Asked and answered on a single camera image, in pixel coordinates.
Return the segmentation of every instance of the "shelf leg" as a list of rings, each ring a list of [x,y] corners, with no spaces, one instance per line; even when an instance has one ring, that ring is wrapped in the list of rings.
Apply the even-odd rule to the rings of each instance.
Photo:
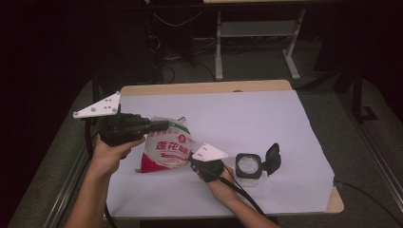
[[[296,81],[299,80],[300,77],[299,77],[299,73],[297,71],[297,67],[294,64],[294,60],[293,60],[292,55],[293,55],[294,47],[295,47],[296,42],[297,42],[299,30],[300,30],[301,25],[302,25],[302,20],[303,20],[304,14],[305,14],[305,9],[301,9],[299,11],[298,18],[296,20],[296,24],[294,25],[294,28],[293,28],[293,34],[291,36],[291,44],[287,49],[284,49],[282,51],[282,54],[284,55],[285,62],[287,63],[288,68],[290,69],[291,76]]]
[[[222,81],[222,61],[221,61],[221,11],[217,14],[217,50],[216,50],[216,81]]]

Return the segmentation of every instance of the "cable on floor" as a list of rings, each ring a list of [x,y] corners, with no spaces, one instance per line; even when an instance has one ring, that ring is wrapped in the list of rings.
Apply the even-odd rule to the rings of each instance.
[[[170,26],[170,27],[181,27],[181,26],[183,26],[183,25],[186,24],[186,23],[189,23],[189,22],[191,22],[191,21],[194,21],[194,20],[195,20],[196,18],[198,18],[201,14],[202,14],[202,13],[199,12],[196,16],[194,16],[194,17],[192,17],[192,18],[190,18],[190,19],[188,19],[188,20],[186,20],[186,21],[184,21],[184,22],[182,22],[182,23],[180,23],[180,24],[170,24],[170,23],[164,21],[164,20],[163,20],[161,17],[159,17],[155,12],[153,13],[153,15],[154,15],[156,18],[158,18],[158,20],[160,20],[161,22],[163,22],[164,24],[166,24],[166,25],[168,25],[168,26]]]
[[[374,203],[376,203],[380,208],[382,208],[397,223],[397,225],[399,225],[400,227],[403,228],[403,223],[400,222],[400,220],[396,216],[394,216],[393,213],[388,208],[386,208],[378,200],[376,200],[373,196],[371,196],[370,194],[368,194],[364,190],[362,190],[362,189],[360,189],[360,188],[358,188],[358,187],[356,187],[356,186],[354,186],[354,185],[352,185],[352,184],[350,184],[348,182],[344,182],[344,181],[340,181],[340,180],[335,180],[335,183],[339,183],[341,185],[351,187],[351,188],[355,189],[356,191],[360,192],[361,194],[363,194],[364,196],[366,196],[367,198],[372,200]]]
[[[175,80],[175,77],[176,77],[175,70],[169,66],[163,66],[163,67],[171,70],[171,72],[172,72],[172,78],[171,78],[171,80],[169,80],[167,82],[167,84],[171,84]],[[164,79],[163,75],[162,75],[162,81],[163,81],[163,84],[165,84],[165,79]]]
[[[210,73],[210,75],[213,77],[213,81],[216,81],[216,76],[214,75],[213,71],[211,71],[211,69],[208,66],[206,66],[205,64],[202,64],[201,62],[195,62],[195,64],[206,68],[208,70],[208,72]]]

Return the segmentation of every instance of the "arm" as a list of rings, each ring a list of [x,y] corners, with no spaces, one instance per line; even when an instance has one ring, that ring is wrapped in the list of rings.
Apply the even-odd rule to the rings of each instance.
[[[229,181],[234,181],[230,173],[225,169],[221,174]],[[240,220],[240,222],[246,228],[274,228],[278,227],[274,222],[259,214],[255,209],[250,207],[244,201],[242,201],[237,193],[219,180],[214,180],[207,183],[213,196],[226,208],[228,208],[234,215]]]
[[[91,164],[65,227],[102,227],[110,177],[118,170],[121,157],[143,142],[144,138],[110,147],[98,136]]]

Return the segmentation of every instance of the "person's left hand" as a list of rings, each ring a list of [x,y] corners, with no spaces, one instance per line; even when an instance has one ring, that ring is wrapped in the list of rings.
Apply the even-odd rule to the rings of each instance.
[[[131,148],[143,143],[144,141],[145,137],[137,141],[117,146],[109,146],[103,142],[98,135],[89,169],[100,175],[112,175],[116,170],[118,170],[121,158],[127,156],[130,153]]]

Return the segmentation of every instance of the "snack bag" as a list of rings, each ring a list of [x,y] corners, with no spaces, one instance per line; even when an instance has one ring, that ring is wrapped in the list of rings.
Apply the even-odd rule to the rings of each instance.
[[[169,121],[165,131],[153,131],[147,135],[138,173],[162,171],[187,164],[194,141],[186,127],[186,118],[178,120],[153,117],[151,121]]]

